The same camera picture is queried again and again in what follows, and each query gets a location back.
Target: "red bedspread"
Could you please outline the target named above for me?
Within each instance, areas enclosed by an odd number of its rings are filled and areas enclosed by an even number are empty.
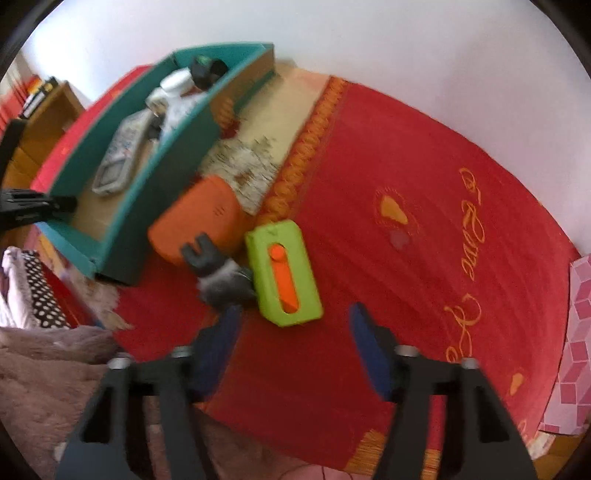
[[[391,406],[372,391],[348,326],[364,302],[433,359],[473,355],[524,439],[558,370],[568,265],[578,253],[515,177],[461,135],[397,100],[332,79],[294,144],[260,222],[301,227],[325,315],[280,329],[246,314],[207,412],[309,462],[369,473]],[[117,309],[140,360],[214,320],[195,279],[149,257]],[[437,463],[441,412],[427,467]]]

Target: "wooden furniture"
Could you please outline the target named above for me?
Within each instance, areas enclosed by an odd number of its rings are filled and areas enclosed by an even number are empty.
[[[84,107],[67,82],[55,88],[28,120],[2,188],[29,188],[45,159],[82,112]],[[21,247],[28,231],[29,227],[23,227],[8,232],[0,239],[0,249],[10,245]]]

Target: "black gripper frame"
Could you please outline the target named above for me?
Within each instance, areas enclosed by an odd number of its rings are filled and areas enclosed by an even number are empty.
[[[218,480],[193,403],[213,394],[238,337],[241,308],[231,306],[189,346],[135,364],[115,358],[71,433],[56,480],[153,480],[144,411],[155,395],[172,480]]]
[[[447,400],[439,480],[537,479],[515,424],[475,359],[429,360],[399,345],[362,304],[351,307],[350,324],[374,389],[397,404],[374,480],[420,480],[432,395]]]

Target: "black tripod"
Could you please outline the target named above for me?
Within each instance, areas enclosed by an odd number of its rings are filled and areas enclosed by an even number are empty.
[[[0,142],[0,186],[27,122],[12,120]],[[75,197],[51,197],[28,189],[0,190],[0,236],[20,226],[45,222],[58,213],[76,210]]]

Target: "teal box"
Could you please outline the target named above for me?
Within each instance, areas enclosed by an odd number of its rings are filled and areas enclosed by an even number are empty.
[[[74,266],[90,278],[133,285],[150,250],[148,227],[186,189],[199,165],[219,139],[215,118],[233,103],[238,113],[274,75],[270,43],[228,43],[179,50],[141,76],[99,117],[58,174],[50,195],[78,197],[94,177],[121,121],[145,108],[148,95],[173,71],[188,67],[198,55],[222,59],[230,68],[148,160],[121,200],[101,241],[78,231],[68,217],[38,224],[43,234]]]

